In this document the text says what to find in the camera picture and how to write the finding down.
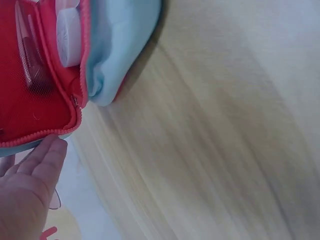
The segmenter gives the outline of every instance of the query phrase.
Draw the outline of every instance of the hand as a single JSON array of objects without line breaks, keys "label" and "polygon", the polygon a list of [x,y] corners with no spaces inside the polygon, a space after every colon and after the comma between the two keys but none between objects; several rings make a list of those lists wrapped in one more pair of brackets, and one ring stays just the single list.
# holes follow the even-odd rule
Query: hand
[{"label": "hand", "polygon": [[38,240],[67,154],[67,142],[47,136],[20,163],[0,159],[0,239]]}]

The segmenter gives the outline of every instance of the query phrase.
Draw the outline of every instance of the pouch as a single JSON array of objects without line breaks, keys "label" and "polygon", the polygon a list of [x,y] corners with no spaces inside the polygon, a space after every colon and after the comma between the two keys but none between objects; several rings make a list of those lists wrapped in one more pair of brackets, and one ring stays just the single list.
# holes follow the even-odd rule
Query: pouch
[{"label": "pouch", "polygon": [[80,0],[81,63],[67,68],[55,10],[54,0],[0,0],[0,157],[49,134],[69,136],[88,101],[110,104],[157,24],[161,0]]}]

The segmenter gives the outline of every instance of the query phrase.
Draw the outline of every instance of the red mesh pocket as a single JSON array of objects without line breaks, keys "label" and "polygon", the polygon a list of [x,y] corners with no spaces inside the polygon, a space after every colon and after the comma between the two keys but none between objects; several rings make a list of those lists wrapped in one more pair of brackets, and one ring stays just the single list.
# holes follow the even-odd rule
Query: red mesh pocket
[{"label": "red mesh pocket", "polygon": [[70,102],[66,102],[66,96],[57,88],[43,57],[36,7],[25,1],[19,5],[21,18],[17,18],[16,1],[0,0],[2,145],[40,131],[62,130],[72,118]]}]

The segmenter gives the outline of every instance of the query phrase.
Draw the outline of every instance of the wood grain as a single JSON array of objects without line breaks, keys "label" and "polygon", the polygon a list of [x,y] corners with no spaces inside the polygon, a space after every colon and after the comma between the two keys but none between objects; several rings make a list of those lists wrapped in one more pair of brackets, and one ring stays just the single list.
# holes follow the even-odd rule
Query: wood grain
[{"label": "wood grain", "polygon": [[73,135],[123,239],[320,238],[320,3],[166,1]]}]

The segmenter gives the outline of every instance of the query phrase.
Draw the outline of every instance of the light blue pouch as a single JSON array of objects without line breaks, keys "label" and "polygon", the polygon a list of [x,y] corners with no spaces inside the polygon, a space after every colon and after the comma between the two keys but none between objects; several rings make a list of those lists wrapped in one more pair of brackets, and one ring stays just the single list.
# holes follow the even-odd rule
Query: light blue pouch
[{"label": "light blue pouch", "polygon": [[[129,68],[149,40],[162,0],[91,0],[90,53],[86,63],[88,98],[110,104]],[[0,157],[36,147],[41,139],[0,148]]]}]

